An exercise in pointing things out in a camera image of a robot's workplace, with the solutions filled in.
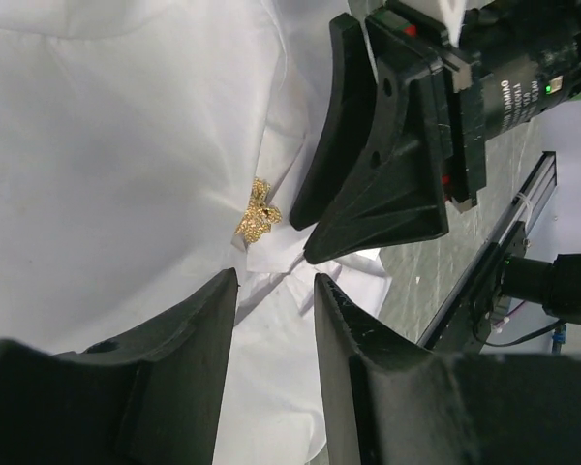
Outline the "white garment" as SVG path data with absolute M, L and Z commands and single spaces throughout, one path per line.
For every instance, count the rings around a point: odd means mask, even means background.
M 370 315 L 376 249 L 310 264 L 291 207 L 345 1 L 0 1 L 0 339 L 49 355 L 129 331 L 233 269 L 213 459 L 328 452 L 314 282 Z M 234 234 L 255 178 L 280 224 Z

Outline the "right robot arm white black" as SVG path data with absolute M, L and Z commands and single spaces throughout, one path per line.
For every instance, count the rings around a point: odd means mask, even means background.
M 328 112 L 290 212 L 310 264 L 447 234 L 447 206 L 486 186 L 487 142 L 581 94 L 581 1 L 465 10 L 457 43 L 400 1 L 329 33 Z

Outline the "gold brooch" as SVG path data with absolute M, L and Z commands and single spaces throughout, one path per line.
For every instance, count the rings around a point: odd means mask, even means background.
M 254 179 L 248 206 L 234 232 L 247 245 L 258 242 L 283 220 L 281 210 L 268 202 L 270 190 L 268 182 Z

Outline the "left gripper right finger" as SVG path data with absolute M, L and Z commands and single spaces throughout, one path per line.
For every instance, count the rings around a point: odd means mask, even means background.
M 581 464 L 581 356 L 437 353 L 314 282 L 333 464 Z

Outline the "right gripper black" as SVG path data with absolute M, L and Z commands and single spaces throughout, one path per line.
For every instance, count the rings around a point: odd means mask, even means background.
M 448 231 L 443 189 L 459 212 L 486 186 L 479 54 L 460 48 L 465 1 L 388 1 L 396 16 L 329 22 L 332 82 L 313 161 L 290 213 L 313 231 L 310 264 Z

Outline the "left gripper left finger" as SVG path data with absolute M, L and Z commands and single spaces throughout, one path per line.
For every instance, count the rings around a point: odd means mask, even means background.
M 0 464 L 208 464 L 235 316 L 227 269 L 81 353 L 0 339 Z

